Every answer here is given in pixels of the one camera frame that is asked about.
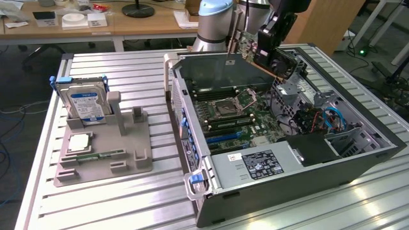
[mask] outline aluminum extrusion table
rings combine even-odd
[[[309,45],[287,47],[304,49],[383,123],[409,143],[409,124],[329,57]],[[110,78],[111,90],[123,93],[122,109],[144,106],[150,114],[154,170],[59,188],[54,186],[67,119],[67,110],[54,93],[18,230],[196,229],[163,89],[163,56],[176,51],[184,50],[80,54],[62,61],[60,76],[100,76],[104,73]],[[320,89],[328,87],[315,74],[308,78]],[[403,229],[409,226],[408,178],[409,148],[405,148],[351,184],[203,229]]]

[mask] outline blue cable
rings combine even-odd
[[[6,140],[3,140],[2,142],[3,143],[7,143],[8,141],[11,141],[12,139],[15,139],[18,136],[19,136],[19,134],[22,133],[22,131],[23,131],[23,129],[24,129],[24,121],[22,120],[22,119],[19,119],[19,118],[14,118],[14,117],[7,117],[7,116],[2,116],[0,115],[0,118],[3,118],[3,119],[6,119],[6,120],[10,120],[10,121],[19,121],[20,122],[20,130],[11,136],[11,137],[8,137]]]
[[[15,176],[16,176],[16,179],[18,179],[18,189],[16,189],[15,193],[10,196],[10,198],[7,200],[4,200],[3,203],[0,204],[0,208],[2,208],[6,205],[6,203],[19,195],[19,193],[22,191],[22,179],[20,179],[20,175],[19,175],[18,168],[16,168],[16,165],[15,165],[15,160],[12,159],[12,157],[8,154],[7,151],[0,151],[0,152],[4,153],[4,155],[8,157],[8,160],[11,162],[11,166],[12,166],[12,170],[14,170],[14,173],[15,173]]]
[[[325,113],[325,111],[333,111],[333,112],[336,112],[336,114],[339,115],[339,117],[340,117],[340,119],[341,119],[341,121],[343,121],[344,129],[345,129],[345,128],[347,128],[347,122],[345,122],[345,119],[344,119],[344,117],[343,117],[343,113],[340,112],[340,110],[336,109],[336,108],[333,108],[333,107],[328,107],[328,108],[324,109],[323,118],[324,118],[324,120],[325,120],[325,124],[328,125],[328,127],[332,128],[332,125],[331,125],[331,123],[329,123],[329,121],[328,121],[328,119],[327,119],[327,113]]]

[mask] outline paper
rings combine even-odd
[[[0,3],[12,3],[18,8],[19,10],[22,9],[23,7],[23,2],[19,2],[19,1],[4,1],[4,0],[0,0]]]
[[[175,19],[178,21],[179,27],[183,29],[198,29],[199,23],[190,22],[186,12],[174,11]]]
[[[22,22],[22,23],[6,23],[7,28],[14,28],[14,27],[20,27],[28,25],[27,22]]]

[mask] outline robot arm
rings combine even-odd
[[[296,22],[296,13],[307,11],[311,0],[270,0],[275,12],[258,33],[258,51],[254,62],[282,78],[291,76],[295,59],[279,49]]]

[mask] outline table leg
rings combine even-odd
[[[364,36],[364,34],[365,34],[365,32],[367,32],[367,30],[368,30],[371,24],[373,23],[373,21],[375,21],[377,15],[379,15],[379,13],[380,13],[380,11],[383,10],[385,4],[387,4],[387,0],[381,0],[381,1],[379,2],[376,9],[373,10],[373,12],[372,12],[372,14],[371,14],[371,16],[369,16],[369,18],[368,18],[368,20],[367,20],[367,22],[365,22],[365,24],[364,24],[361,30],[360,30],[360,32],[359,32],[359,34],[357,34],[356,38],[355,38],[353,41],[352,41],[353,46],[356,46],[357,43],[360,42],[360,40],[361,40],[361,38],[363,38],[363,36]]]
[[[114,46],[115,46],[115,51],[116,52],[124,52],[124,37],[123,36],[116,36],[112,39],[114,41]]]
[[[396,56],[396,58],[393,59],[393,61],[391,62],[391,64],[393,64],[395,66],[397,66],[397,65],[403,62],[403,59],[407,57],[407,55],[409,55],[409,43],[407,44],[405,48],[404,48],[403,51],[399,53],[399,55]]]
[[[396,17],[399,16],[399,14],[401,13],[401,11],[405,9],[405,6],[399,6],[397,9],[395,10],[393,14],[391,15],[388,21],[385,22],[385,24],[383,25],[377,35],[375,36],[375,38],[372,39],[369,46],[375,46],[379,42],[379,40],[381,39],[384,33],[387,32],[391,24],[393,23],[393,21],[396,20]]]

